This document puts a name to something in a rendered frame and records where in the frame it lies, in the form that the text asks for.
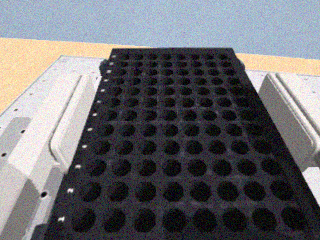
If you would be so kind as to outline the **grey rectangular plate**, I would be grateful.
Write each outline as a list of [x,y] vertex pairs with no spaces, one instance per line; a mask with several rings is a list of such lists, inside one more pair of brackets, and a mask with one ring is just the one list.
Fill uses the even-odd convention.
[[[88,73],[93,85],[100,76],[99,64],[105,58],[60,55],[0,113],[0,171],[27,129],[32,118],[62,73]],[[267,73],[278,71],[245,69],[257,93]],[[295,73],[320,101],[320,75]],[[320,205],[320,169],[309,167],[302,173]],[[36,225],[47,223],[64,174],[51,169],[22,240],[30,240]]]

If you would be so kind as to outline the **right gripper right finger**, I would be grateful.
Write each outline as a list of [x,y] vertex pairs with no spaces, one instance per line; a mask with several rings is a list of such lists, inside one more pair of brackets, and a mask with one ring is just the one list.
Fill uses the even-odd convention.
[[320,169],[320,101],[295,73],[268,73],[258,95],[301,173]]

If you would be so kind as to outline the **black well plate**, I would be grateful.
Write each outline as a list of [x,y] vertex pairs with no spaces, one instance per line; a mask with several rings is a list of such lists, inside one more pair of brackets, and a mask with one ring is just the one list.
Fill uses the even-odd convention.
[[112,48],[44,240],[320,240],[320,206],[233,48]]

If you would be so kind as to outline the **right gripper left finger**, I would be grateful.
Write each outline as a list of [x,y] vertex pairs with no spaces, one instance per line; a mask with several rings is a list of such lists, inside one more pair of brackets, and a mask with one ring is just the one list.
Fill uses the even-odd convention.
[[0,171],[0,240],[22,240],[51,168],[67,174],[95,98],[88,73],[62,73]]

